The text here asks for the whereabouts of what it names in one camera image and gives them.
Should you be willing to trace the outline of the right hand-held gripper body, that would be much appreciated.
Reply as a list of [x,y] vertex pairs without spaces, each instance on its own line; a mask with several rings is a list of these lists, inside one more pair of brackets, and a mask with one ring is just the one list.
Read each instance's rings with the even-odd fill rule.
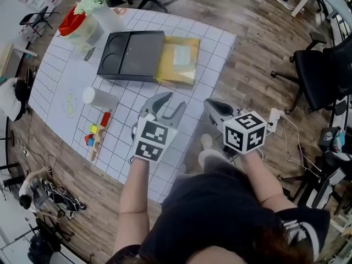
[[255,111],[237,116],[217,118],[223,145],[245,155],[262,147],[267,133],[267,122]]

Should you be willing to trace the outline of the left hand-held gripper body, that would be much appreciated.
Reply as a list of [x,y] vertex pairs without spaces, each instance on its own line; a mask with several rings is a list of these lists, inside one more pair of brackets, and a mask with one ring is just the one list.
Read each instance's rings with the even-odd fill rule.
[[178,134],[177,126],[162,124],[161,116],[157,114],[147,111],[147,101],[141,107],[137,122],[132,127],[132,158],[160,162]]

